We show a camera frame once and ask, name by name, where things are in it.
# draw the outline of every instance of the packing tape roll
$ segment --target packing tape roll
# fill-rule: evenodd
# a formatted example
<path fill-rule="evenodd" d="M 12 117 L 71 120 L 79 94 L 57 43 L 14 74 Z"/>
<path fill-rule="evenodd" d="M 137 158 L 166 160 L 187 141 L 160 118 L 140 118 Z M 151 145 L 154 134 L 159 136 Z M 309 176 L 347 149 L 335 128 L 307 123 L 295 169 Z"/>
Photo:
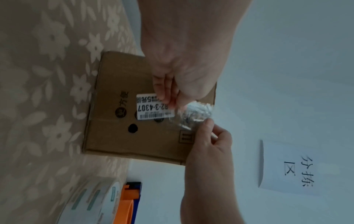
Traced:
<path fill-rule="evenodd" d="M 94 177 L 74 191 L 57 224 L 112 224 L 120 193 L 116 179 Z"/>

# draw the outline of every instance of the person's right hand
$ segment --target person's right hand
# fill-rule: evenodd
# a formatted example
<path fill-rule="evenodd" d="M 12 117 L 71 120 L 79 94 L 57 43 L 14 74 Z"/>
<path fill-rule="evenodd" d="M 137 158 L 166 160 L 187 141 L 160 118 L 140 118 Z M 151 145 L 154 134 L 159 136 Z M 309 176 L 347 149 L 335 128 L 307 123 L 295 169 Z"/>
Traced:
<path fill-rule="evenodd" d="M 141 48 L 157 97 L 170 108 L 205 97 L 251 0 L 138 0 Z"/>
<path fill-rule="evenodd" d="M 236 203 L 231 145 L 231 134 L 212 119 L 199 127 L 185 165 L 183 224 L 243 223 Z"/>

